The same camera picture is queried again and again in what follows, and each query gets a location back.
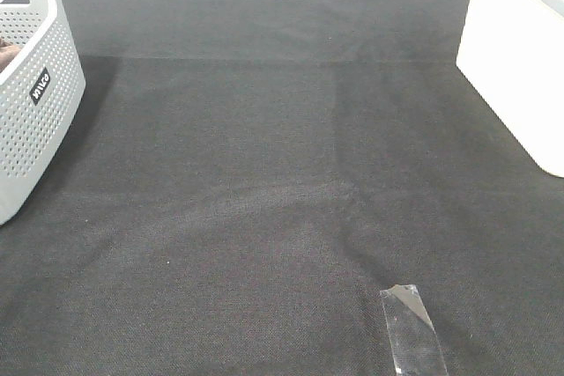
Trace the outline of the brown microfiber towel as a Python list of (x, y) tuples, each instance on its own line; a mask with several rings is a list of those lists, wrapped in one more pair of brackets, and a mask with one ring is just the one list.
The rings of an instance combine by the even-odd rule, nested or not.
[(0, 71), (3, 72), (6, 67), (13, 61), (13, 59), (21, 51), (18, 45), (0, 39)]

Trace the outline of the black table cloth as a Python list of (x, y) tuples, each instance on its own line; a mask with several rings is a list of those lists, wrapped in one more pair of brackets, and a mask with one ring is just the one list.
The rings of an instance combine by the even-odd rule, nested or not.
[(468, 0), (63, 0), (86, 89), (1, 230), (4, 375), (563, 372), (563, 182), (455, 65)]

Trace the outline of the clear tape strip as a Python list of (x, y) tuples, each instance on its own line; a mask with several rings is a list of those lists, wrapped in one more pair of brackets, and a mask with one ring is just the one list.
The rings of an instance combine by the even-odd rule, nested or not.
[(442, 348), (416, 285), (380, 291), (396, 375), (448, 376)]

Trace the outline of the white perforated laundry basket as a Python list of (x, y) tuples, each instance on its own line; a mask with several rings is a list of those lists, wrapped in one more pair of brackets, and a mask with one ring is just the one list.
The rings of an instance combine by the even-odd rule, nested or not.
[(85, 76), (62, 0), (1, 4), (1, 221), (17, 214), (63, 141)]

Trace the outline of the white plastic storage bin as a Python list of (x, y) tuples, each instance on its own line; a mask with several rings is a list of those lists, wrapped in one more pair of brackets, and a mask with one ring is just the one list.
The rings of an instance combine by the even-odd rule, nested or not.
[(563, 175), (563, 0), (469, 0), (456, 65), (532, 160)]

